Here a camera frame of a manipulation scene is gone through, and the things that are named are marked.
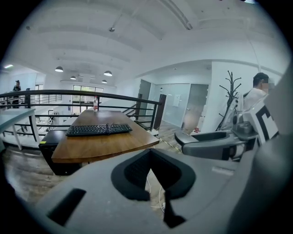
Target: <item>white desk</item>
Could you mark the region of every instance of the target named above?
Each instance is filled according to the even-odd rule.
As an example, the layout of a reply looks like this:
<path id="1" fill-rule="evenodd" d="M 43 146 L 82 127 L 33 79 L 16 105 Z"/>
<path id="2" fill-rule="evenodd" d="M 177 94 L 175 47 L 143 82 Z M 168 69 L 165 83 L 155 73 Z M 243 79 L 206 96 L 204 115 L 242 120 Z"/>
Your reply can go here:
<path id="1" fill-rule="evenodd" d="M 16 124 L 17 122 L 21 121 L 26 117 L 29 117 L 30 122 L 33 126 L 32 132 L 35 134 L 36 140 L 39 143 L 40 137 L 38 135 L 38 128 L 36 124 L 35 109 L 9 109 L 0 114 L 0 133 L 3 133 L 9 127 L 12 127 L 18 148 L 20 150 L 22 149 L 22 146 L 18 139 L 14 124 Z"/>

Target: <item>gray door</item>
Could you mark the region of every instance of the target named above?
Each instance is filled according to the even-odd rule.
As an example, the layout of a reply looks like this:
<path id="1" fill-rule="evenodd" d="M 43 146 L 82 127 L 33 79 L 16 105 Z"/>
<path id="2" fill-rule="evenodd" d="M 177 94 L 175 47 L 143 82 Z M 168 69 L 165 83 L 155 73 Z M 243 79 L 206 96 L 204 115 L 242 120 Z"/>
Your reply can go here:
<path id="1" fill-rule="evenodd" d="M 139 86 L 138 97 L 140 97 L 140 94 L 141 94 L 142 99 L 148 99 L 148 96 L 150 95 L 150 89 L 151 89 L 151 83 L 147 82 L 145 80 L 141 80 L 141 85 Z M 147 108 L 147 103 L 142 102 L 141 108 Z M 140 110 L 139 114 L 145 115 L 146 110 Z"/>
<path id="2" fill-rule="evenodd" d="M 206 104 L 207 90 L 209 85 L 191 85 L 189 99 L 182 128 L 192 131 L 197 127 L 198 121 Z"/>

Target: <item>coat rack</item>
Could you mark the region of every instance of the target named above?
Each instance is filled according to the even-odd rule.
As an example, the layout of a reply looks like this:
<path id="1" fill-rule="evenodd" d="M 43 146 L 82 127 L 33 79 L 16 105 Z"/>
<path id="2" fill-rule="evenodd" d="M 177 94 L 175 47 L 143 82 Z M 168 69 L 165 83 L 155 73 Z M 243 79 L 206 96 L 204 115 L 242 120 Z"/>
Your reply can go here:
<path id="1" fill-rule="evenodd" d="M 227 101 L 227 109 L 226 109 L 226 112 L 225 112 L 225 115 L 224 115 L 224 116 L 221 115 L 221 114 L 219 113 L 219 115 L 222 116 L 223 119 L 222 119 L 221 122 L 219 123 L 219 125 L 218 125 L 216 131 L 218 131 L 218 130 L 221 128 L 221 126 L 222 126 L 222 124 L 223 124 L 223 121 L 224 121 L 224 119 L 225 119 L 225 116 L 226 116 L 226 114 L 227 114 L 227 112 L 228 112 L 228 110 L 229 110 L 229 107 L 230 107 L 230 105 L 231 105 L 233 99 L 235 98 L 235 96 L 236 96 L 236 94 L 237 94 L 236 90 L 239 88 L 239 86 L 241 86 L 241 83 L 240 83 L 240 84 L 234 89 L 234 83 L 235 83 L 235 81 L 241 79 L 241 77 L 240 77 L 240 78 L 237 78 L 237 79 L 235 79 L 235 80 L 233 80 L 233 72 L 230 73 L 230 72 L 228 71 L 228 73 L 229 73 L 230 79 L 227 79 L 227 78 L 225 78 L 225 79 L 228 80 L 228 81 L 230 82 L 230 91 L 229 91 L 228 89 L 226 89 L 225 87 L 223 87 L 223 86 L 220 85 L 220 87 L 222 87 L 223 89 L 227 90 L 227 93 L 228 93 L 228 95 L 226 95 L 226 97 L 229 98 L 228 101 Z"/>

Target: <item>person in black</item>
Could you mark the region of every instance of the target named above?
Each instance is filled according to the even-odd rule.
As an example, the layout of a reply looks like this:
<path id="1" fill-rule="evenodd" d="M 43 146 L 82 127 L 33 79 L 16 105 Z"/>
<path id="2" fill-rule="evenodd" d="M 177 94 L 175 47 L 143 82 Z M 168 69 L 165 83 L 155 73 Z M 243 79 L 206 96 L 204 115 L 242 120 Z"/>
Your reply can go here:
<path id="1" fill-rule="evenodd" d="M 14 86 L 13 90 L 14 92 L 17 92 L 17 91 L 21 91 L 21 87 L 20 87 L 20 82 L 19 80 L 16 80 L 16 85 Z M 19 103 L 19 100 L 13 100 L 12 101 L 12 104 L 18 104 Z"/>

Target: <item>bottle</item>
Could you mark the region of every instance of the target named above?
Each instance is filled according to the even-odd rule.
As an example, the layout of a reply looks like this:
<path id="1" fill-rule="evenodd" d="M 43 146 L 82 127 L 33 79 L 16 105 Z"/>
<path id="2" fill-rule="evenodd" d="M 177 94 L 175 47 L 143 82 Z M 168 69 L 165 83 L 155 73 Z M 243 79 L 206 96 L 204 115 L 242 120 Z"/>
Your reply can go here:
<path id="1" fill-rule="evenodd" d="M 94 112 L 98 111 L 98 96 L 95 96 L 93 99 L 93 111 Z"/>

